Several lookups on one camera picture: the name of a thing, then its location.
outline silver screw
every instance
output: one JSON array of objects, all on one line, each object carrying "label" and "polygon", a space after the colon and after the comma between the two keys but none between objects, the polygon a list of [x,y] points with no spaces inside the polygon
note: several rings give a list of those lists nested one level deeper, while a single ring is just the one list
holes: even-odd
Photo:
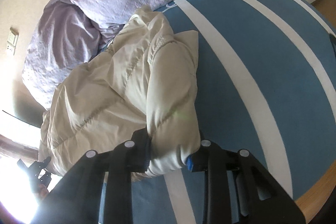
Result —
[{"label": "silver screw", "polygon": [[86,152],[85,155],[86,155],[88,158],[93,158],[96,154],[97,154],[96,151],[94,151],[94,150],[89,150],[89,151]]},{"label": "silver screw", "polygon": [[239,154],[242,156],[242,157],[248,157],[250,155],[250,152],[246,149],[242,149],[239,151]]},{"label": "silver screw", "polygon": [[209,140],[202,140],[201,145],[204,147],[209,147],[211,145],[211,142]]},{"label": "silver screw", "polygon": [[135,143],[133,141],[127,141],[127,142],[125,142],[125,147],[127,147],[127,148],[131,148],[134,145],[135,145]]}]

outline switch plate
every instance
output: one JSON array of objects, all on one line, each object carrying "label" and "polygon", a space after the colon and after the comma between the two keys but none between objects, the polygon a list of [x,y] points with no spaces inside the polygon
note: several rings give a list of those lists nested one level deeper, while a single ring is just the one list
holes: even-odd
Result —
[{"label": "switch plate", "polygon": [[8,38],[7,38],[7,42],[9,42],[14,47],[16,47],[18,37],[19,37],[19,34],[15,30],[10,28],[9,35],[8,35]]},{"label": "switch plate", "polygon": [[6,52],[8,55],[14,55],[15,53],[15,46],[13,46],[11,43],[7,42],[7,49]]}]

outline mattress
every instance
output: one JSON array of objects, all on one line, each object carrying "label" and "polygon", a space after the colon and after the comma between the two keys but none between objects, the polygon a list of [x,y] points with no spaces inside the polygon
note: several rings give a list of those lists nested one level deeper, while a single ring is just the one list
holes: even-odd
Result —
[{"label": "mattress", "polygon": [[[175,33],[199,31],[204,137],[248,149],[293,199],[302,196],[336,159],[335,29],[304,0],[175,0],[159,11]],[[144,179],[132,195],[135,224],[202,223],[202,173]]]}]

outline bed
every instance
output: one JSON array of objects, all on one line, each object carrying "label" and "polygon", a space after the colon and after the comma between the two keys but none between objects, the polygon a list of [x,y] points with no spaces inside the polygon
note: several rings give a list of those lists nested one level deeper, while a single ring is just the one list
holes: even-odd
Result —
[{"label": "bed", "polygon": [[[308,223],[323,194],[313,208],[306,196],[336,159],[335,29],[304,0],[175,0],[159,10],[174,32],[199,31],[204,137],[250,150]],[[186,169],[135,182],[134,223],[202,223],[203,190],[203,175]]]}]

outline brown floor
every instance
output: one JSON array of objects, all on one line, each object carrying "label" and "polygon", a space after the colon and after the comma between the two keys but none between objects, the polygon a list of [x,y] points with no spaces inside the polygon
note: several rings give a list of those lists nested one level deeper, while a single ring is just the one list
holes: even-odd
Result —
[{"label": "brown floor", "polygon": [[312,5],[336,28],[336,0],[317,0]]}]

